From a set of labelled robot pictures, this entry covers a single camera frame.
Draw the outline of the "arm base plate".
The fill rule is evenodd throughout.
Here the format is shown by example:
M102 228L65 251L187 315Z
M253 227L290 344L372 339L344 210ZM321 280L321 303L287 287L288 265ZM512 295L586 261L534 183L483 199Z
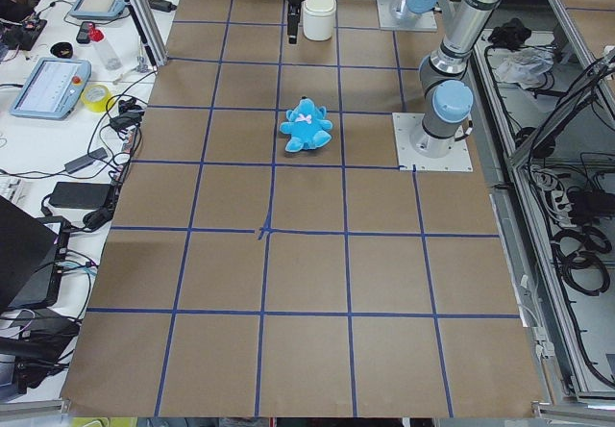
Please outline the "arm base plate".
M433 138L423 129L422 113L393 113L398 167L404 171L472 172L464 130L452 138Z
M436 32L433 9L437 0L377 0L382 30Z

